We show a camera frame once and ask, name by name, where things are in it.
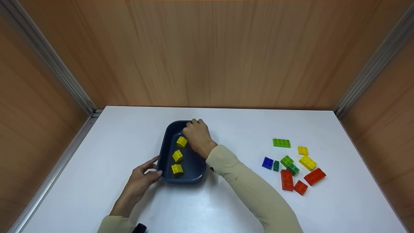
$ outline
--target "yellow lego brick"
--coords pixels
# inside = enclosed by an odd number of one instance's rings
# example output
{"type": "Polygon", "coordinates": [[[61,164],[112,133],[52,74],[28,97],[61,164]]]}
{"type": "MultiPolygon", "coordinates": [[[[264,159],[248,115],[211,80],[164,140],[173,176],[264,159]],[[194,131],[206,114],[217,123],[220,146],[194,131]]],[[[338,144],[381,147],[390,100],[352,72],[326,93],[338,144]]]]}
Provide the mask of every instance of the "yellow lego brick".
{"type": "Polygon", "coordinates": [[[299,155],[306,155],[308,156],[308,148],[304,146],[298,146],[298,153],[299,155]]]}
{"type": "Polygon", "coordinates": [[[179,164],[174,164],[174,165],[171,166],[171,168],[173,169],[173,174],[174,175],[181,175],[181,174],[184,173],[183,168],[179,164]]]}
{"type": "Polygon", "coordinates": [[[312,171],[315,167],[316,167],[316,163],[315,161],[313,161],[311,158],[309,158],[308,156],[304,155],[300,160],[299,163],[302,164],[304,167],[306,167],[306,169],[308,169],[309,171],[312,171]]]}
{"type": "Polygon", "coordinates": [[[186,144],[187,144],[186,138],[184,138],[183,136],[180,136],[177,140],[177,146],[184,148],[186,144]]]}
{"type": "Polygon", "coordinates": [[[176,163],[181,162],[184,158],[183,158],[183,154],[181,153],[180,150],[176,150],[173,154],[173,159],[176,163]]]}

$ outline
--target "hand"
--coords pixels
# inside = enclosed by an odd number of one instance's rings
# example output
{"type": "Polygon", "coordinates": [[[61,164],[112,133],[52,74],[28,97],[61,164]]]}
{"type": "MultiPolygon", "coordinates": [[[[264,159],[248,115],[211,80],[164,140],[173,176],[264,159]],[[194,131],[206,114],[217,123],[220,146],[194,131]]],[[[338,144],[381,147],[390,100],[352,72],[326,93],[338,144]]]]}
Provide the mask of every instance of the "hand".
{"type": "Polygon", "coordinates": [[[202,119],[193,119],[187,123],[183,129],[183,134],[187,138],[191,148],[201,157],[207,159],[210,152],[217,146],[210,136],[207,125],[202,119]]]}
{"type": "Polygon", "coordinates": [[[132,171],[124,190],[115,202],[109,215],[129,217],[132,209],[143,198],[148,187],[157,182],[162,174],[162,171],[145,173],[148,169],[156,168],[154,162],[157,160],[158,156],[155,156],[132,171]]]}

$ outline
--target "dark blue tray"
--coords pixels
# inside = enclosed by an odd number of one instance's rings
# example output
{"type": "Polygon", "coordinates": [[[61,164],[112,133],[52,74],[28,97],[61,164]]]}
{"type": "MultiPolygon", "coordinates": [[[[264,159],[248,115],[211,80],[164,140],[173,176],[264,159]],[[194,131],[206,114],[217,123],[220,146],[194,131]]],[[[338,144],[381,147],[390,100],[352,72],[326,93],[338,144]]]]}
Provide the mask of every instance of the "dark blue tray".
{"type": "Polygon", "coordinates": [[[205,160],[193,151],[187,142],[185,148],[177,146],[177,140],[183,136],[183,128],[189,121],[174,121],[165,130],[161,151],[157,164],[157,170],[162,170],[161,179],[170,184],[195,184],[201,181],[206,171],[205,160]],[[183,174],[174,176],[171,166],[175,164],[174,151],[180,149],[184,160],[179,163],[183,168],[183,174]]]}

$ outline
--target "dark green lego brick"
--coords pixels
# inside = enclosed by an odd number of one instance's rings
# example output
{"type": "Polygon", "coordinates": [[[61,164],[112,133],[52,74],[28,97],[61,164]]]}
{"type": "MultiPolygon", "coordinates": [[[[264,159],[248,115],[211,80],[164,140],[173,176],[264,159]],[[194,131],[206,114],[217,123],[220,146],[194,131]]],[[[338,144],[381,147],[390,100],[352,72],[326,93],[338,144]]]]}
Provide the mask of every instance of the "dark green lego brick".
{"type": "Polygon", "coordinates": [[[293,164],[293,159],[291,159],[289,156],[285,156],[280,160],[280,163],[283,164],[286,168],[289,168],[289,165],[293,164]]]}
{"type": "Polygon", "coordinates": [[[273,170],[277,172],[279,171],[279,161],[275,160],[273,162],[273,170]]]}
{"type": "Polygon", "coordinates": [[[299,173],[299,168],[297,168],[294,164],[289,165],[286,169],[292,171],[292,175],[299,173]]]}
{"type": "Polygon", "coordinates": [[[290,148],[290,141],[286,139],[273,139],[273,146],[290,148]]]}

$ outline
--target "long sleeve shirt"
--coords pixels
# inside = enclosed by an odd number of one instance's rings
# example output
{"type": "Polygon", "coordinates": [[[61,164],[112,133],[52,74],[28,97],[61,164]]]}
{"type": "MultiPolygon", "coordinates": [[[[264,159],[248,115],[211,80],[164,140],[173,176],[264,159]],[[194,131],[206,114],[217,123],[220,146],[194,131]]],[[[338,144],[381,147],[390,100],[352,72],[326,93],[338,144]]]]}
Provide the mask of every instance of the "long sleeve shirt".
{"type": "MultiPolygon", "coordinates": [[[[302,229],[292,208],[265,180],[240,162],[223,145],[209,154],[206,163],[222,176],[240,200],[260,221],[265,233],[301,233],[302,229]]],[[[131,233],[133,226],[127,218],[106,216],[98,233],[131,233]]]]}

